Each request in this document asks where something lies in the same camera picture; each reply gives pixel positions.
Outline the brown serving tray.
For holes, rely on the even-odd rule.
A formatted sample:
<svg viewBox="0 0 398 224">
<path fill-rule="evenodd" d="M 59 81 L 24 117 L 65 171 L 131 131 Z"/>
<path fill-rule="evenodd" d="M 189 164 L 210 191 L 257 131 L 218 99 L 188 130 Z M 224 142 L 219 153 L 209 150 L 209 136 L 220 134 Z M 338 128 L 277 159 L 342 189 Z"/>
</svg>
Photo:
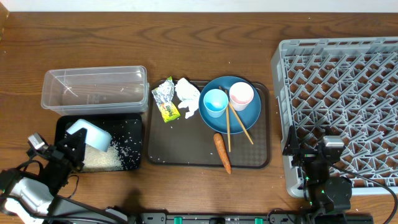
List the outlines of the brown serving tray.
<svg viewBox="0 0 398 224">
<path fill-rule="evenodd" d="M 228 154 L 231 167 L 242 169 L 262 169 L 271 161 L 271 122 L 269 90 L 261 83 L 254 82 L 259 94 L 261 113 L 253 126 L 248 128 L 254 144 L 250 144 L 243 133 L 231 135 L 231 152 Z M 181 117 L 168 123 L 149 95 L 149 109 L 146 121 L 144 154 L 149 162 L 171 166 L 222 167 L 211 129 L 196 112 L 186 119 L 183 110 Z"/>
</svg>

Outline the black waste tray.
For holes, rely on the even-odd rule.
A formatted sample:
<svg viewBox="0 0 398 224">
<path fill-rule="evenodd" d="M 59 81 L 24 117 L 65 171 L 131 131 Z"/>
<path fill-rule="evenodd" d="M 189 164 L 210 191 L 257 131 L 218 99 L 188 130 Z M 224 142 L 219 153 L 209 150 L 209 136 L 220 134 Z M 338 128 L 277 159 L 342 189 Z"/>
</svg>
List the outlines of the black waste tray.
<svg viewBox="0 0 398 224">
<path fill-rule="evenodd" d="M 117 145 L 122 170 L 135 170 L 142 156 L 142 119 L 139 114 L 92 114 L 62 116 L 57 121 L 55 142 L 66 136 L 66 130 L 78 119 L 84 119 L 110 133 L 111 144 Z"/>
</svg>

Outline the foil snack wrapper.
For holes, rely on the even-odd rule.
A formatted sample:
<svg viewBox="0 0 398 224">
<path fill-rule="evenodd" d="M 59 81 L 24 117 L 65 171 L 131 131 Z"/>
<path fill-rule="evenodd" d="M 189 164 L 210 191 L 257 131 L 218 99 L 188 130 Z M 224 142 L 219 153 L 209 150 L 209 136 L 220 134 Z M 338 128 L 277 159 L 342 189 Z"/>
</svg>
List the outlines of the foil snack wrapper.
<svg viewBox="0 0 398 224">
<path fill-rule="evenodd" d="M 152 90 L 155 103 L 165 123 L 180 117 L 177 107 L 172 102 L 175 93 L 175 85 L 172 77 L 168 77 L 162 84 Z"/>
</svg>

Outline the clear plastic bin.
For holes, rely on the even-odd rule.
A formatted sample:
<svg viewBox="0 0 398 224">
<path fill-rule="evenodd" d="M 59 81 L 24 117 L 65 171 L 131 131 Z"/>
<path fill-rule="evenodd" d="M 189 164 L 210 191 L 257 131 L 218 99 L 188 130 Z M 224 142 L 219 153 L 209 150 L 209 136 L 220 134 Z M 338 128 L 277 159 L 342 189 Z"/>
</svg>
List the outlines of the clear plastic bin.
<svg viewBox="0 0 398 224">
<path fill-rule="evenodd" d="M 41 107 L 62 116 L 143 113 L 148 109 L 145 67 L 88 67 L 49 70 Z"/>
</svg>

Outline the right wooden chopstick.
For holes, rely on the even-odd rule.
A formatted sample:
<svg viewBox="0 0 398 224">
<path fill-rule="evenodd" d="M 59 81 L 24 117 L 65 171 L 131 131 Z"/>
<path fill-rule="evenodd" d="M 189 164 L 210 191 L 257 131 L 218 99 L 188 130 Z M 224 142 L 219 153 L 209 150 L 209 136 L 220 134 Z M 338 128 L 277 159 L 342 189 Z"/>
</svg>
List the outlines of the right wooden chopstick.
<svg viewBox="0 0 398 224">
<path fill-rule="evenodd" d="M 250 143 L 252 145 L 254 145 L 254 143 L 253 143 L 253 141 L 252 141 L 252 139 L 251 139 L 246 127 L 244 126 L 243 122 L 241 121 L 240 117 L 238 116 L 237 112 L 235 111 L 235 109 L 233 108 L 233 106 L 232 106 L 232 104 L 230 102 L 229 102 L 229 108 L 232 110 L 235 118 L 237 119 L 239 125 L 241 126 L 241 128 L 242 128 L 243 132 L 245 133 L 246 137 L 249 139 Z"/>
</svg>

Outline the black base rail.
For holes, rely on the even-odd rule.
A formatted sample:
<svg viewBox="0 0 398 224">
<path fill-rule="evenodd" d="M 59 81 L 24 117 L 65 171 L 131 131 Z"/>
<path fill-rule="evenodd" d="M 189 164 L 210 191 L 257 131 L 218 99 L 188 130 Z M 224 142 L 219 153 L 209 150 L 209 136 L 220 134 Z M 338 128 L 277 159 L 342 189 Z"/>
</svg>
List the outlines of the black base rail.
<svg viewBox="0 0 398 224">
<path fill-rule="evenodd" d="M 137 216 L 137 224 L 373 224 L 371 216 L 366 215 L 296 215 L 282 210 L 274 210 L 265 215 L 199 215 L 142 213 Z"/>
</svg>

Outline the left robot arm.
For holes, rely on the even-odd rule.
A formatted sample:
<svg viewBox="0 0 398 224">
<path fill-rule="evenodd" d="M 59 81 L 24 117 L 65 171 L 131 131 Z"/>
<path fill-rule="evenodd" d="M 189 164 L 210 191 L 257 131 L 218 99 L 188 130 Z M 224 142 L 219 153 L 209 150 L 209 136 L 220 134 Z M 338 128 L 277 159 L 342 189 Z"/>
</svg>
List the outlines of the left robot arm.
<svg viewBox="0 0 398 224">
<path fill-rule="evenodd" d="M 37 133 L 29 136 L 29 160 L 1 171 L 1 212 L 24 223 L 134 223 L 114 208 L 100 210 L 58 194 L 82 170 L 88 134 L 81 128 L 53 145 Z"/>
</svg>

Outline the white rice pile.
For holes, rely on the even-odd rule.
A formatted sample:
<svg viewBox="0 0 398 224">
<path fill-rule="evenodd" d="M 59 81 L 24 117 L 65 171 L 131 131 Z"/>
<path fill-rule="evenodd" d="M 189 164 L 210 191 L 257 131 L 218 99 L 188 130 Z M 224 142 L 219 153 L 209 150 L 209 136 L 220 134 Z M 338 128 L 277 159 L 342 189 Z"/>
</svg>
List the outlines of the white rice pile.
<svg viewBox="0 0 398 224">
<path fill-rule="evenodd" d="M 106 152 L 100 151 L 90 145 L 85 147 L 83 172 L 104 172 L 122 170 L 118 146 L 110 145 Z"/>
</svg>

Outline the dark blue plate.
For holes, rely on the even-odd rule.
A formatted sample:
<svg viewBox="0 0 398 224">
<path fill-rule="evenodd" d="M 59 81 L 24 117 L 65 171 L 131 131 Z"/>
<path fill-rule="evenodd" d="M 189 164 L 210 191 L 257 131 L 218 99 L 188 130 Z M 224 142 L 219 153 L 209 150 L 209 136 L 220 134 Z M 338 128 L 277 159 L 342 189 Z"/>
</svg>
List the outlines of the dark blue plate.
<svg viewBox="0 0 398 224">
<path fill-rule="evenodd" d="M 237 111 L 237 115 L 239 116 L 240 120 L 242 121 L 244 127 L 246 129 L 250 129 L 258 120 L 260 113 L 261 113 L 261 99 L 258 92 L 254 89 L 254 86 L 249 83 L 247 80 L 233 77 L 233 76 L 224 76 L 216 78 L 209 83 L 207 83 L 201 91 L 200 99 L 199 99 L 199 112 L 203 119 L 203 121 L 215 131 L 219 133 L 226 134 L 227 133 L 227 123 L 226 123 L 226 113 L 224 112 L 219 118 L 211 117 L 203 102 L 205 94 L 212 90 L 218 89 L 222 87 L 222 89 L 229 91 L 233 84 L 237 82 L 244 82 L 251 86 L 252 90 L 254 91 L 254 98 L 248 104 L 248 106 L 242 110 Z"/>
</svg>

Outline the wooden chopstick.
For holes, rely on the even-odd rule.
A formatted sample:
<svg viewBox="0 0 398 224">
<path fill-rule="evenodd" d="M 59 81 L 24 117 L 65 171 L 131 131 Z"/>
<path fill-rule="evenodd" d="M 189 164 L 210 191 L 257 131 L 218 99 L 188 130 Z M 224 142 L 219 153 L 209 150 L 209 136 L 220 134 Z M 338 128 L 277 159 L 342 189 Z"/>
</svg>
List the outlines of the wooden chopstick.
<svg viewBox="0 0 398 224">
<path fill-rule="evenodd" d="M 243 132 L 245 133 L 246 137 L 249 139 L 250 143 L 252 145 L 254 145 L 254 143 L 253 143 L 253 141 L 252 141 L 252 139 L 251 139 L 246 127 L 244 126 L 243 122 L 241 121 L 240 117 L 238 116 L 237 112 L 235 111 L 235 109 L 233 108 L 233 106 L 232 106 L 232 104 L 230 102 L 229 102 L 229 108 L 232 110 L 235 118 L 237 119 L 239 125 L 241 126 L 241 128 L 242 128 Z"/>
<path fill-rule="evenodd" d="M 227 137 L 228 137 L 228 152 L 231 152 L 231 134 L 230 134 L 230 122 L 229 122 L 229 100 L 226 107 L 226 125 L 227 125 Z"/>
</svg>

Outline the left wooden chopstick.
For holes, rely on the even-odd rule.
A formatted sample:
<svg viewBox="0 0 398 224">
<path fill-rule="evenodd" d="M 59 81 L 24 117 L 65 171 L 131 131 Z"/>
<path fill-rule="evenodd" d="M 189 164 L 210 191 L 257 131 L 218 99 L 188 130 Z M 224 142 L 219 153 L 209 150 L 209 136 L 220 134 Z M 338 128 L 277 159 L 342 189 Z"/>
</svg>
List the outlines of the left wooden chopstick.
<svg viewBox="0 0 398 224">
<path fill-rule="evenodd" d="M 228 137 L 228 152 L 231 152 L 231 134 L 230 134 L 230 122 L 229 122 L 229 100 L 226 107 L 226 125 L 227 125 L 227 137 Z"/>
</svg>

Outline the light blue cup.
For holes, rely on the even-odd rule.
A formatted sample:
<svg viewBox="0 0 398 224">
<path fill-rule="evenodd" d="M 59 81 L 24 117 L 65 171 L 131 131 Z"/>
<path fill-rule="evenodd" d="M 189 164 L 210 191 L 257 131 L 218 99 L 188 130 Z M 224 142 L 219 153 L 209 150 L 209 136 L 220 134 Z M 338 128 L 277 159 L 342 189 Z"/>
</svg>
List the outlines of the light blue cup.
<svg viewBox="0 0 398 224">
<path fill-rule="evenodd" d="M 229 99 L 223 90 L 212 89 L 204 95 L 203 104 L 212 118 L 219 118 L 228 107 Z"/>
</svg>

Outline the light blue bowl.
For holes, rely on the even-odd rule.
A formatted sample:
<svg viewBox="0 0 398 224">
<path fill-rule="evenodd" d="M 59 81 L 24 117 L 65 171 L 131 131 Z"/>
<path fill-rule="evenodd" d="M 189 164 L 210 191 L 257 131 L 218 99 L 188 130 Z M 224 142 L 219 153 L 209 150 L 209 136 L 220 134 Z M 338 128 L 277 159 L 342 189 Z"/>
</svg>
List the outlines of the light blue bowl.
<svg viewBox="0 0 398 224">
<path fill-rule="evenodd" d="M 112 140 L 110 133 L 84 119 L 79 119 L 78 121 L 73 123 L 67 129 L 67 133 L 74 134 L 81 128 L 87 130 L 85 138 L 86 144 L 102 152 L 108 151 L 108 147 L 110 147 Z"/>
</svg>

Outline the white tissue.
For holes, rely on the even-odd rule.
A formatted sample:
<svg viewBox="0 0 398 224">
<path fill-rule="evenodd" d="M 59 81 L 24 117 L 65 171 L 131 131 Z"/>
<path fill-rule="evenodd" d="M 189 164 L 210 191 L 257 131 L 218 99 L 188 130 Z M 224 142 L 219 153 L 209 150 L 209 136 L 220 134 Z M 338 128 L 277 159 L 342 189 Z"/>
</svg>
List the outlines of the white tissue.
<svg viewBox="0 0 398 224">
<path fill-rule="evenodd" d="M 181 78 L 175 85 L 175 93 L 180 100 L 178 108 L 188 108 L 185 118 L 193 116 L 199 108 L 200 91 L 192 85 L 186 78 Z"/>
</svg>

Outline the white pink cup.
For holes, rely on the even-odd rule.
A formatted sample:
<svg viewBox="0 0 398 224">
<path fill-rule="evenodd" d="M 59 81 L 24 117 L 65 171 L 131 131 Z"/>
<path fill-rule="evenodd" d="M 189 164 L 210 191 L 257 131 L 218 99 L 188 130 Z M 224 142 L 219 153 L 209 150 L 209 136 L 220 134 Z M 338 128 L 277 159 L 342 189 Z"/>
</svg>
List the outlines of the white pink cup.
<svg viewBox="0 0 398 224">
<path fill-rule="evenodd" d="M 229 89 L 229 101 L 236 111 L 244 110 L 253 98 L 254 90 L 246 82 L 237 82 Z"/>
</svg>

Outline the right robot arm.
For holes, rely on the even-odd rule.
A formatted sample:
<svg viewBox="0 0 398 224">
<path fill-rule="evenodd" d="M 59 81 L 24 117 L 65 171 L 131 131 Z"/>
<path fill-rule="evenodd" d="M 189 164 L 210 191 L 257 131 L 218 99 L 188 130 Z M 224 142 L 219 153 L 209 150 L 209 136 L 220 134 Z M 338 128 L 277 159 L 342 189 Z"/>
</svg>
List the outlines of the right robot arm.
<svg viewBox="0 0 398 224">
<path fill-rule="evenodd" d="M 310 202 L 310 208 L 302 211 L 295 223 L 347 223 L 343 213 L 351 208 L 352 182 L 329 173 L 344 149 L 343 140 L 333 135 L 330 128 L 326 128 L 325 135 L 313 149 L 306 149 L 299 145 L 295 128 L 289 127 L 282 154 L 291 156 L 291 165 L 304 171 L 303 190 Z"/>
</svg>

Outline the orange carrot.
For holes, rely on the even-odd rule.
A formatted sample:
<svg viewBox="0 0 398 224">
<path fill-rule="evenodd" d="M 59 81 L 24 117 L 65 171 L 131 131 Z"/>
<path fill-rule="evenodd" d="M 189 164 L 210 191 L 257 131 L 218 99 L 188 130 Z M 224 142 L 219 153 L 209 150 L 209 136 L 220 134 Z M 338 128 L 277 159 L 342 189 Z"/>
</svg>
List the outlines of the orange carrot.
<svg viewBox="0 0 398 224">
<path fill-rule="evenodd" d="M 223 166 L 226 169 L 226 172 L 228 174 L 231 174 L 232 173 L 231 164 L 229 162 L 228 154 L 226 152 L 222 135 L 220 133 L 214 134 L 213 140 L 215 142 L 215 146 L 218 151 L 219 157 L 223 163 Z"/>
</svg>

